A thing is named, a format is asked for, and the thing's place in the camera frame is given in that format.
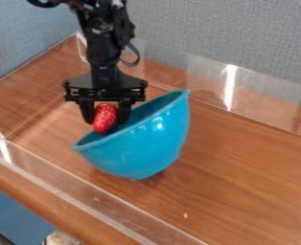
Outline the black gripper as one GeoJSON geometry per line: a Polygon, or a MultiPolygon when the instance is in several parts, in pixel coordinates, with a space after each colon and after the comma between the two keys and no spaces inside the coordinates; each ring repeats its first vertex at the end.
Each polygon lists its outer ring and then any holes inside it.
{"type": "Polygon", "coordinates": [[[94,120],[93,101],[118,101],[117,120],[125,123],[132,111],[132,102],[145,101],[148,82],[126,75],[118,68],[108,68],[91,69],[87,74],[65,79],[62,86],[63,99],[78,102],[81,116],[87,124],[94,120]]]}

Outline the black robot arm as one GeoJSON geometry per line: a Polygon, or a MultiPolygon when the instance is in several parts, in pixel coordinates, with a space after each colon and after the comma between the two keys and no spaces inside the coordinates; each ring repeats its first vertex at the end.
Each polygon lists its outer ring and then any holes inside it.
{"type": "Polygon", "coordinates": [[[85,38],[85,60],[89,73],[65,79],[65,101],[78,105],[83,121],[94,120],[94,103],[117,103],[117,121],[125,123],[132,105],[145,101],[148,82],[126,75],[117,63],[134,67],[140,61],[138,50],[130,43],[134,24],[128,15],[128,0],[26,0],[34,7],[55,8],[65,4],[77,17],[85,38]]]}

